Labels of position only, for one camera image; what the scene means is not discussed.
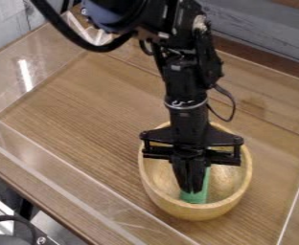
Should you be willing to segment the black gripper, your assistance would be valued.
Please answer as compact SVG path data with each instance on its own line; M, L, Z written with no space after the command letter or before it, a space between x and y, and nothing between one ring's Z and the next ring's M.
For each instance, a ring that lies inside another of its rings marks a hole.
M143 157L172 161L180 190L198 193L203 189L207 165L241 165L245 140L210 122L206 103L191 106L167 104L166 108L170 125L143 131L139 135L144 144ZM194 178L187 159L194 160Z

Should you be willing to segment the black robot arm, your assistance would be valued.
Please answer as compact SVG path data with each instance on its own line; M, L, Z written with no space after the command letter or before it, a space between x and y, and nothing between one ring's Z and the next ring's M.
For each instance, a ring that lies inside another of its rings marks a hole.
M242 137L222 131L208 119L214 112L207 91L224 93L218 81L223 61L214 46L211 21L196 0L83 0L95 28L112 33L104 45L87 41L45 0L31 0L55 29L83 49L108 53L131 38L155 58L164 81L170 125L140 133L143 156L172 164L182 191L203 190L207 168L241 164Z

